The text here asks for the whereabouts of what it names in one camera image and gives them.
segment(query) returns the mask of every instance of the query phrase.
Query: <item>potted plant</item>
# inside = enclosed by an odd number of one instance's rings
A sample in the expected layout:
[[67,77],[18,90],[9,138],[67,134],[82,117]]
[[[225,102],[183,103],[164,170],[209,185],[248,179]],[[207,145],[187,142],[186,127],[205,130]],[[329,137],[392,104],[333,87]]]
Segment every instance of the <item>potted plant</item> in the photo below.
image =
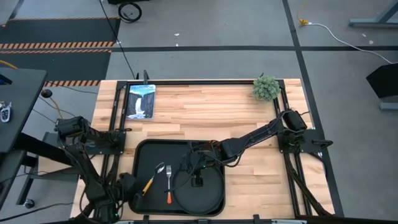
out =
[[264,76],[264,73],[253,84],[253,96],[256,100],[268,102],[277,98],[280,93],[278,81],[274,77]]

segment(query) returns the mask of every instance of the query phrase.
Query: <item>metal spoon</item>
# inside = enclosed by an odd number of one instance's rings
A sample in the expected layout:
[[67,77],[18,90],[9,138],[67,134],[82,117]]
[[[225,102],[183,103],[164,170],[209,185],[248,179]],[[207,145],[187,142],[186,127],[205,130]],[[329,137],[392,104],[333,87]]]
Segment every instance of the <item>metal spoon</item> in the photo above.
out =
[[154,175],[152,176],[152,178],[148,181],[147,185],[144,187],[144,190],[142,191],[142,196],[145,195],[145,193],[148,191],[150,185],[152,185],[153,181],[154,181],[154,177],[156,174],[161,173],[164,170],[164,162],[161,162],[159,165],[157,165],[155,167],[155,172]]

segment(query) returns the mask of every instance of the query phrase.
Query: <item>white cable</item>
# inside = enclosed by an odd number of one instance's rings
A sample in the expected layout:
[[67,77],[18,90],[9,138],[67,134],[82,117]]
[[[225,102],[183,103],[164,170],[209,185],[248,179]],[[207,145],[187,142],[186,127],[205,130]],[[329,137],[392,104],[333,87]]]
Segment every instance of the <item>white cable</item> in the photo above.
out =
[[306,26],[312,26],[312,25],[314,25],[314,26],[321,26],[321,27],[327,29],[327,30],[329,31],[330,35],[331,35],[334,39],[336,39],[338,42],[340,42],[340,43],[343,43],[343,44],[345,44],[345,45],[348,45],[348,46],[350,46],[350,47],[352,47],[352,48],[354,48],[354,49],[356,49],[356,50],[360,50],[360,51],[362,51],[362,52],[372,53],[372,54],[374,54],[374,55],[379,56],[380,58],[382,58],[383,60],[385,60],[387,63],[393,64],[393,62],[390,62],[388,59],[386,59],[385,57],[379,55],[379,54],[376,53],[376,52],[373,52],[373,51],[371,51],[371,50],[363,50],[363,49],[357,48],[357,47],[355,47],[355,46],[353,46],[353,45],[351,45],[351,44],[349,44],[349,43],[347,43],[347,42],[344,42],[344,41],[340,40],[340,39],[337,38],[335,35],[333,35],[333,33],[330,31],[330,29],[329,29],[327,26],[325,26],[325,25],[322,25],[322,24],[313,24],[313,23],[311,23],[311,22],[309,22],[308,24],[306,24]]

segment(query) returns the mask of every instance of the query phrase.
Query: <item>floor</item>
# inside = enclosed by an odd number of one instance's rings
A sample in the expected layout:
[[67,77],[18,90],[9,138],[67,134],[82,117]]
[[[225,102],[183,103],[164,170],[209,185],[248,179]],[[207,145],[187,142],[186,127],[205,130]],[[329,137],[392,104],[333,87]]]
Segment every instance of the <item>floor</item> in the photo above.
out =
[[[18,0],[0,2],[0,24],[7,21]],[[97,0],[24,0],[17,18],[102,17]],[[326,29],[300,27],[296,20],[301,0],[288,0],[303,47],[341,46]],[[398,45],[398,29],[351,28],[350,18],[377,16],[392,1],[307,0],[300,16],[328,26],[333,33],[357,46]],[[134,72],[146,69],[155,78],[256,78],[262,72],[277,78],[308,78],[327,139],[341,204],[346,217],[398,220],[398,113],[381,112],[379,100],[365,77],[386,64],[379,57],[358,51],[309,50],[302,48],[299,63],[294,50],[250,50],[249,46],[294,46],[285,13],[279,0],[151,0],[139,2],[142,19],[122,23],[119,39],[123,47],[153,47],[150,52],[126,52]],[[104,1],[108,16],[117,16],[117,7]],[[159,51],[156,47],[243,46],[241,50]],[[378,51],[398,62],[398,52]],[[106,79],[132,78],[120,52],[113,52]],[[98,87],[76,87],[98,91]],[[94,94],[62,87],[51,88],[60,107],[91,119]],[[50,119],[57,112],[42,101],[35,109]],[[41,139],[53,124],[32,112],[24,132]],[[0,218],[27,210],[15,205],[20,177],[14,182]],[[71,202],[76,182],[35,180],[29,198],[36,207]],[[43,223],[66,220],[71,206],[54,207],[6,223]]]

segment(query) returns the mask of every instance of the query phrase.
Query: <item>black plastic tray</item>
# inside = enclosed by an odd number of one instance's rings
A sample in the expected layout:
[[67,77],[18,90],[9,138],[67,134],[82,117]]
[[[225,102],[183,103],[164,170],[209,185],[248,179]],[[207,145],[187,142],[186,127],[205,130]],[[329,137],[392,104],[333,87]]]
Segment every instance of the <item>black plastic tray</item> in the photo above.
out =
[[[132,168],[133,176],[136,178],[136,190],[142,190],[145,187],[148,180],[154,174],[154,168],[161,162],[164,162],[165,165],[171,165],[172,171],[175,174],[180,167],[181,157],[190,150],[190,145],[201,142],[206,141],[164,139],[146,139],[142,141],[136,148],[134,165]],[[225,185],[224,167],[220,167],[220,172],[224,177]],[[138,214],[149,215],[191,215],[183,211],[179,205],[175,203],[175,200],[172,200],[172,203],[168,204],[165,190],[167,190],[167,176],[164,170],[162,173],[155,176],[154,182],[144,196],[140,209],[135,210],[131,208],[132,211]],[[215,210],[203,216],[216,216],[221,213],[224,206],[225,191],[220,205]]]

